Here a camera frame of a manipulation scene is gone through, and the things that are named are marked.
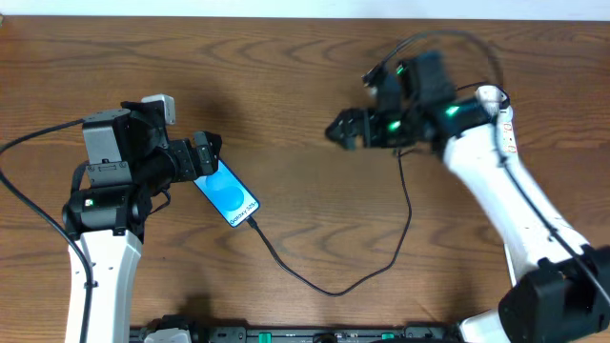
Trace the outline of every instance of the smartphone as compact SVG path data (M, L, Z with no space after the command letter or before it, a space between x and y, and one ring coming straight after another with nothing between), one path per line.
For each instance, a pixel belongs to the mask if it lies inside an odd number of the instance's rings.
M254 195L221 159L218 159L217 172L201 176L194 183L232 227L241 224L260 207Z

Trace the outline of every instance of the wire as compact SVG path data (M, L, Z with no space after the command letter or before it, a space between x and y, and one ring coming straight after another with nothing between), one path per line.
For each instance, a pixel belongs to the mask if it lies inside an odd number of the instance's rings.
M397 156L396 160L398 161L398 169L400 170L400 182L402 183L402 190L404 191L404 197L407 200L407 207L409 208L409 216L407 217L407 223L404 226L404 230L402 231L402 235L400 236L400 239L398 240L398 245L396 246L396 251L394 252L394 257L392 258L392 261L390 261L390 263L387 266L377 270L376 272L371 272L370 274L362 277L356 283L354 283L352 286L348 287L344 291L341 291L341 292L338 292L338 293L328 292L326 290L323 290L323 289L319 288L318 286L313 284L311 281L309 281L305 277L303 277L300 274L298 274L298 272L293 271L279 257L279 255L275 251L274 246L271 244L269 239L267 239L267 237L265 236L263 231L260 228L258 228L258 224L256 223L256 221L254 220L253 217L249 217L248 218L248 220L247 220L248 224L250 224L250 226L258 233L260 238L263 240L263 243L265 243L265 245L267 246L267 249L271 253L271 256L274 258L275 262L277 262L277 264L279 265L279 267L281 269L283 269L285 272L287 272L288 274L294 276L297 280L299 280L302 283L306 284L307 286L313 288L315 291L317 291L319 293L322 293L322 294L327 295L327 296L332 296L332 297L343 296L343 295L353 291L356 287L360 286L366 280L368 280L368 279L370 279L372 277L375 277L375 276L377 276L377 275L379 275L379 274L381 274L383 272L388 271L390 268L392 268L392 266L394 266L394 264L396 263L396 261L398 259L398 254L400 253L400 248L402 248L402 243L404 242L404 237L406 236L407 231L409 230L409 226L411 225L411 217L413 216L413 210L411 208L411 199L409 199L409 193L407 192L407 185L405 184L405 181L404 181L404 171L402 169L402 161L401 161L402 156L404 156L406 153L409 153L409 152L410 151L407 151L407 152L401 154L400 150L398 150L397 154L396 154L396 156Z
M66 124L57 125L52 128L47 128L47 129L44 129L41 131L27 134L23 137L17 138L15 140L7 143L5 146L0 148L0 154L4 153L4 151L16 146L17 144L25 142L29 139L38 137L40 135L43 135L43 134L46 134L49 132L59 131L59 130L63 130L65 128L69 128L69 127L72 127L72 126L75 126L78 124L82 124L84 121L85 121L84 119L79 119L79 120L71 121ZM91 307L92 307L92 289L93 289L94 285L93 285L93 271L92 271L91 266L89 265L89 262L87 261L87 258L85 257L85 254L83 254L83 252L78 248L76 243L74 243L74 241L68 236L66 231L50 215L48 215L46 212L44 212L33 201L29 200L27 198L27 196L25 196L23 193L21 193L19 190L17 190L16 187L14 187L12 185L12 183L4 175L2 170L0 170L0 181L2 181L2 183L7 187L7 189L9 189L9 191L11 193L13 193L19 200L23 201L34 212L36 212L36 214L40 215L49 224L51 224L51 226L66 240L66 242L68 242L68 245L74 250L74 252L76 253L76 256L78 256L78 259L83 264L83 269L85 270L85 276L86 276L87 282L85 283L85 306L83 309L83 321L82 321L81 330L80 330L80 342L81 343L87 342L87 331L89 328L89 317L90 317L90 312L91 312Z
M504 85L504 76L502 73L502 67L499 63L499 59L496 56L496 53L491 49L491 47L482 41L480 38L476 37L472 33L468 31L462 30L427 30L424 32L416 33L409 38L402 40L400 43L396 45L396 47L390 51L382 60L378 63L378 65L385 65L388 61L394 57L399 51L402 49L414 44L415 42L428 38L432 35L448 35L448 36L458 36L466 38L469 42L475 44L482 52L487 56L487 61L489 62L492 71L494 72L494 78L496 83L501 87Z
M542 222L542 224L544 225L546 230L548 230L549 233L551 234L551 236L559 242L559 244L570 254L570 256L572 256L572 258L574 258L574 261L579 266L579 268L582 270L582 272L584 272L584 275L586 276L586 278L589 279L591 284L593 284L593 286L598 290L598 292L600 292L601 297L603 297L604 301L608 304L608 306L610 306L610 295L608 295L608 292L600 284L597 277L593 274L593 272L591 272L589 267L587 267L587 265L582 261L582 259L580 258L580 255L578 255L574 251L574 249L572 249L572 247L570 247L570 245L565 241L565 239L563 239L563 237L561 237L561 235L559 234L559 230L557 228L555 228L544 217L544 215L542 215L542 212L536 207L536 205L534 204L532 199L530 199L530 197L527 195L525 190L519 184L516 177L513 175L511 170L508 168L508 164L506 163L507 158L506 158L506 156L502 155L501 150L500 150L500 146L499 146L499 142L498 142L498 131L496 130L496 128L494 128L494 136L495 136L494 141L496 144L496 149L498 151L500 165L504 168L504 170L508 174L508 177L511 179L511 182L513 183L513 185L515 185L518 192L521 194L521 196L523 197L523 199L525 200L527 205L532 209L532 211L539 218L540 222Z

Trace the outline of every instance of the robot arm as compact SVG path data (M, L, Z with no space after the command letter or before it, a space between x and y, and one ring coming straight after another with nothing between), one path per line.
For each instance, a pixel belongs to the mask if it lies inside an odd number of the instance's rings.
M396 74L373 68L363 79L376 89L377 106L343 111L326 134L347 149L359 135L365 148L430 143L489 217L504 241L514 288L497 310L459 324L463 340L565 342L605 330L610 248L593 250L520 163L508 94L487 85L457 99L435 51L398 61ZM396 88L409 101L406 110Z
M79 341L84 313L90 316L88 342L128 342L133 279L142 254L144 223L152 213L151 197L164 192L169 201L171 183L194 181L218 169L220 136L196 132L195 147L188 139L169 140L166 125L175 123L170 96L159 94L121 105L121 110L85 118L91 187L73 190L63 210L66 231L86 256L94 281L91 308L83 312L84 267L70 249L66 329L70 343Z

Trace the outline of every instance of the metal bracket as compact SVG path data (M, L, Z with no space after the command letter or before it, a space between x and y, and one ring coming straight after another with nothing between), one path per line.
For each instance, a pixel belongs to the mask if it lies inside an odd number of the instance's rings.
M151 103L155 101L163 102L163 113L165 115L165 124L175 124L175 103L173 98L166 94L149 95L142 98L143 103Z

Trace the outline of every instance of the wooden table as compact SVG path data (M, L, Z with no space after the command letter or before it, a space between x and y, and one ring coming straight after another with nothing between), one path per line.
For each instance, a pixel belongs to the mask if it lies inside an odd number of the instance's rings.
M117 108L175 98L173 138L222 134L222 156L262 202L256 218L294 269L339 291L391 258L407 217L389 151L346 152L323 131L369 104L360 75L400 37L471 30L491 42L516 109L522 160L594 246L610 243L610 25L568 22L10 17L0 29L3 142ZM442 45L457 84L484 59ZM61 220L82 132L15 148L3 170ZM509 290L501 241L433 156L404 159L413 223L396 265L340 298L278 268L253 230L231 229L191 183L147 221L132 324L185 313L209 324L402 326L457 321ZM70 297L66 243L0 190L1 342L61 342ZM602 342L609 333L590 337Z

